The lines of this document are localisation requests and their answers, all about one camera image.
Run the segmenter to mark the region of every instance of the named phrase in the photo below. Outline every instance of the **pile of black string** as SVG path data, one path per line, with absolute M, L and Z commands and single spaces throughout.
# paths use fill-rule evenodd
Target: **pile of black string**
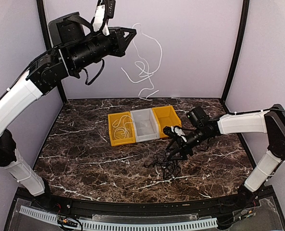
M 168 154 L 166 151 L 159 151 L 154 154 L 153 161 L 150 164 L 144 163 L 144 167 L 159 167 L 162 173 L 163 180 L 173 179 L 181 173 L 179 161 L 168 161 Z

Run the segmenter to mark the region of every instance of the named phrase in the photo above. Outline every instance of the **robotic arm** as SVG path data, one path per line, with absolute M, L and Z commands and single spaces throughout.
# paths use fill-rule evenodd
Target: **robotic arm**
M 8 170 L 42 206 L 51 206 L 49 185 L 25 162 L 6 128 L 30 104 L 55 88 L 58 81 L 69 75 L 80 78 L 81 70 L 107 55 L 125 55 L 136 30 L 107 26 L 114 7 L 115 0 L 99 0 L 91 23 L 78 12 L 50 22 L 53 48 L 34 59 L 0 98 L 0 167 Z M 89 34 L 85 35 L 83 25 L 90 29 Z
M 196 107 L 187 113 L 187 117 L 196 128 L 188 135 L 185 135 L 180 127 L 164 128 L 164 133 L 172 138 L 167 147 L 170 151 L 168 161 L 187 160 L 187 155 L 193 155 L 193 147 L 215 136 L 244 132 L 268 134 L 269 146 L 266 153 L 238 188 L 236 205 L 239 207 L 244 207 L 253 200 L 260 186 L 285 160 L 285 110 L 280 104 L 266 110 L 225 114 L 213 119 L 210 119 L 201 107 Z M 171 149 L 175 141 L 178 147 Z

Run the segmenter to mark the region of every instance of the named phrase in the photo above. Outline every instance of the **empty yellow bin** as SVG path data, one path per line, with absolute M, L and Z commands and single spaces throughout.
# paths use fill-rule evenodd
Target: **empty yellow bin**
M 158 123 L 160 138 L 168 137 L 162 131 L 166 126 L 182 127 L 182 122 L 172 106 L 153 107 L 152 110 Z
M 116 123 L 118 124 L 121 118 L 122 120 L 119 126 L 114 128 L 112 125 L 115 123 L 116 120 L 118 120 L 118 122 Z M 122 112 L 122 113 L 115 113 L 115 114 L 108 115 L 109 137 L 110 137 L 110 142 L 112 146 L 118 146 L 118 145 L 136 142 L 134 126 L 132 123 L 127 123 L 127 122 L 132 122 L 130 112 Z M 116 131 L 117 128 L 123 127 L 124 123 L 127 123 L 125 126 L 126 128 L 128 128 L 128 132 L 129 132 L 128 138 L 124 138 L 124 134 L 123 134 L 124 132 L 122 130 Z

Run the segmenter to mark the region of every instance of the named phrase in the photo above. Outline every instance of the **plastic bin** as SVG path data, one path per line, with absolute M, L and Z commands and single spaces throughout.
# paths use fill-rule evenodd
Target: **plastic bin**
M 159 128 L 151 108 L 131 111 L 136 142 L 159 139 Z
M 126 124 L 125 126 L 129 128 L 129 138 L 124 138 L 124 139 L 118 139 L 116 137 L 124 137 L 122 135 L 122 131 L 119 130 L 115 133 L 114 131 L 117 128 L 114 128 L 112 125 L 116 120 L 120 120 L 122 116 L 131 116 L 130 112 L 122 112 L 122 113 L 115 113 L 115 114 L 108 114 L 108 124 L 109 124 L 109 137 L 110 137 L 110 143 L 112 146 L 118 146 L 118 145 L 123 145 L 123 144 L 129 144 L 129 143 L 136 143 L 136 138 L 135 138 L 135 130 L 134 130 L 134 125 L 133 124 Z M 125 122 L 132 122 L 131 118 L 126 117 L 124 118 Z
M 182 122 L 172 106 L 153 107 L 152 110 L 158 123 L 160 138 L 168 137 L 162 131 L 165 126 L 182 126 Z

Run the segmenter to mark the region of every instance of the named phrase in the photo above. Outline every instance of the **brown marble surface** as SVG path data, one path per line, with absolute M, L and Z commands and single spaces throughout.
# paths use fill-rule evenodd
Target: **brown marble surface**
M 111 147 L 107 114 L 172 105 L 185 128 L 186 112 L 201 105 L 210 116 L 223 114 L 217 99 L 70 100 L 60 113 L 35 171 L 55 195 L 124 203 L 162 203 L 213 198 L 236 193 L 252 171 L 236 135 L 212 139 L 205 151 L 180 163 L 182 172 L 163 181 L 145 168 L 169 139 Z

